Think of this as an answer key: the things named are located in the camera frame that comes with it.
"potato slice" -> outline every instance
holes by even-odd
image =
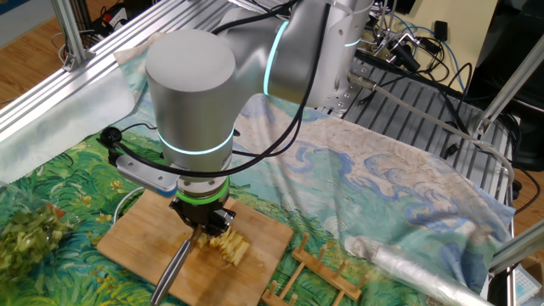
[[[197,241],[199,248],[204,247],[206,242],[209,241],[209,246],[217,248],[223,259],[229,264],[237,266],[250,244],[244,241],[244,236],[235,230],[228,228],[220,237],[209,237],[206,234],[202,234]]]

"black connector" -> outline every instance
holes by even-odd
[[[448,159],[448,157],[456,154],[458,151],[459,151],[459,144],[457,143],[452,144],[450,145],[448,149],[446,149],[446,151],[444,152],[444,156],[442,156],[442,158]]]
[[[438,46],[436,43],[434,43],[432,40],[428,39],[427,37],[418,37],[419,40],[421,41],[423,47],[425,47],[425,49],[436,55],[440,52],[440,46]]]
[[[416,72],[419,70],[419,63],[414,59],[410,54],[410,51],[407,51],[400,42],[393,40],[389,43],[388,49],[391,54],[395,55],[397,59],[402,61],[402,65],[410,72]]]
[[[436,20],[434,22],[434,38],[445,42],[448,40],[448,23]]]

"tablecloth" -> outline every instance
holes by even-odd
[[[116,124],[155,124],[144,75],[145,51],[122,65],[137,106]],[[297,105],[256,95],[235,126],[235,149],[260,152],[285,129]],[[16,288],[0,294],[2,305],[147,305],[153,286],[96,250],[117,203],[138,186],[122,178],[107,151],[91,135],[24,178],[16,187],[56,203],[83,223]],[[154,131],[123,134],[140,155],[160,162]],[[233,166],[246,162],[235,156]],[[369,258],[390,244],[425,258],[475,292],[481,290],[494,251],[509,239],[513,210],[473,186],[445,161],[360,126],[306,110],[297,141],[285,154],[231,177],[231,196],[288,224],[294,236],[273,280],[281,288],[297,267],[291,252],[310,233],[307,251],[327,244],[323,263],[336,269],[349,258],[344,277],[370,281],[362,297],[342,305],[426,305],[424,295],[389,279]],[[293,289],[297,305],[330,305],[337,291],[309,270]],[[174,297],[166,305],[184,305]]]

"metal bracket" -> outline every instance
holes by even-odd
[[[69,0],[51,0],[53,9],[59,19],[60,28],[65,36],[65,48],[70,50],[66,53],[66,60],[62,67],[65,71],[72,71],[84,65],[85,62],[94,57],[94,52],[83,48],[82,39],[79,36],[76,18],[71,9]]]
[[[149,167],[130,156],[119,156],[117,171],[126,179],[165,197],[174,196],[178,191],[179,175]]]

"wooden cutting board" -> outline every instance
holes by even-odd
[[[146,191],[102,238],[100,253],[156,284],[192,229],[168,207],[170,199]],[[251,243],[240,264],[227,263],[218,250],[198,246],[189,255],[170,294],[192,306],[255,306],[289,244],[292,229],[238,201],[232,228]]]

